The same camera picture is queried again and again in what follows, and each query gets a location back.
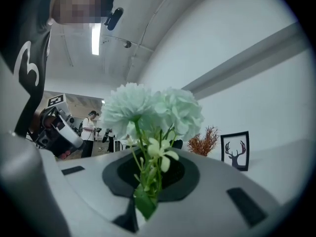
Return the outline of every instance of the black rectangular strip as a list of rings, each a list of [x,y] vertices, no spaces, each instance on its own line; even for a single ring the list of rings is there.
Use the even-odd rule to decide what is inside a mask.
[[[69,175],[78,171],[84,170],[84,167],[82,166],[76,166],[76,167],[72,167],[72,168],[66,168],[63,169],[61,172],[63,172],[64,175]]]
[[[255,226],[267,217],[264,211],[242,188],[233,188],[226,192],[250,227]]]

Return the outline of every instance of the white shirt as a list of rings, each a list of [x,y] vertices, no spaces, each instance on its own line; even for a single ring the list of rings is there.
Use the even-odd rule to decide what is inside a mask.
[[[94,131],[87,131],[84,128],[85,127],[93,127],[94,123],[92,120],[89,118],[85,118],[82,122],[82,133],[81,133],[81,138],[83,140],[90,140],[94,141]]]

